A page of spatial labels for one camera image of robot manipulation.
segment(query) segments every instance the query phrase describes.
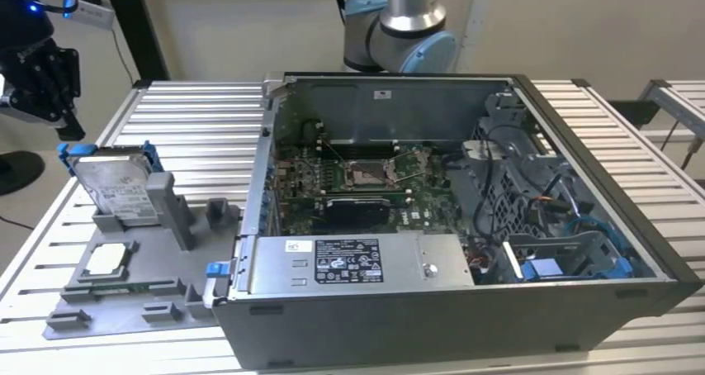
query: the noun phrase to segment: blue tab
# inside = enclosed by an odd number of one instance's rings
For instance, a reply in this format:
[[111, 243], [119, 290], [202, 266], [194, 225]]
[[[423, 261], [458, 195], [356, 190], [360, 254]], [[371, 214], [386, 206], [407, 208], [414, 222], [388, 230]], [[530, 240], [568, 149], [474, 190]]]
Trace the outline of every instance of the blue tab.
[[538, 271], [535, 270], [531, 261], [524, 262], [524, 265], [522, 265], [522, 274], [524, 275], [524, 280], [527, 281], [539, 279]]
[[59, 152], [59, 161], [65, 164], [67, 167], [69, 173], [74, 177], [77, 174], [74, 173], [74, 170], [71, 169], [71, 165], [69, 164], [69, 144], [62, 142], [59, 146], [57, 147], [57, 152]]
[[227, 278], [231, 275], [231, 264], [228, 262], [211, 262], [207, 265], [208, 278]]
[[97, 153], [99, 147], [95, 144], [78, 144], [71, 148], [69, 154], [73, 156], [91, 156]]
[[620, 257], [615, 263], [615, 268], [606, 273], [607, 278], [631, 278], [634, 274], [632, 264], [626, 257]]
[[144, 141], [143, 151], [150, 159], [150, 162], [152, 163], [152, 170], [155, 170], [158, 173], [164, 171], [163, 162], [159, 159], [159, 154], [156, 153], [156, 147], [150, 143], [150, 141]]

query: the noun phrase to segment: warning symbols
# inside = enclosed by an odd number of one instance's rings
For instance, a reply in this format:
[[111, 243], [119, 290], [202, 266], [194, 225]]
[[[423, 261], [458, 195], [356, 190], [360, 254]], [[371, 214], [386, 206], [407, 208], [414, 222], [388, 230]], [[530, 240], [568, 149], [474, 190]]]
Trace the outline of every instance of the warning symbols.
[[320, 284], [383, 282], [379, 240], [318, 240], [315, 279]]

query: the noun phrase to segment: black stand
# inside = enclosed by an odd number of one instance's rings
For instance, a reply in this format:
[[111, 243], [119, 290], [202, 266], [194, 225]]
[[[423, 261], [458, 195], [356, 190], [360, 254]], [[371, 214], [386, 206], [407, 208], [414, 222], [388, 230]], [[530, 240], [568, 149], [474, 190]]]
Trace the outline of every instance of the black stand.
[[19, 150], [0, 154], [0, 196], [27, 187], [45, 173], [45, 160], [34, 152]]

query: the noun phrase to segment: metal case panel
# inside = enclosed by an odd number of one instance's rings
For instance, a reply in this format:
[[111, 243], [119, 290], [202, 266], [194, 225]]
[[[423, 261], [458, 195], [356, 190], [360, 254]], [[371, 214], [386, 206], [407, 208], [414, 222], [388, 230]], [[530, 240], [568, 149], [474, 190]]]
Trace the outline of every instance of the metal case panel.
[[592, 349], [659, 314], [666, 283], [243, 300], [214, 308], [248, 369], [442, 362]]
[[[320, 244], [335, 240], [374, 240], [379, 261], [371, 258], [362, 265], [351, 250], [340, 251], [342, 267], [350, 272], [378, 272], [383, 282], [328, 280], [331, 255], [320, 258]], [[300, 245], [292, 249], [290, 242]], [[340, 295], [436, 291], [471, 287], [474, 278], [467, 269], [466, 255], [456, 235], [400, 233], [388, 235], [336, 235], [264, 237], [258, 240], [254, 260], [251, 294], [255, 295]]]

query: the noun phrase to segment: blue latch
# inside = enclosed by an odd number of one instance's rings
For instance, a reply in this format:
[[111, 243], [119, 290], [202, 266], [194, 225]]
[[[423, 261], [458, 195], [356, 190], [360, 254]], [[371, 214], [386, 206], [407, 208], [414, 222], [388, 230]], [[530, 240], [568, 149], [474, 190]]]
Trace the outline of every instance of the blue latch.
[[231, 264], [228, 262], [211, 262], [207, 265], [208, 278], [227, 278], [231, 276]]

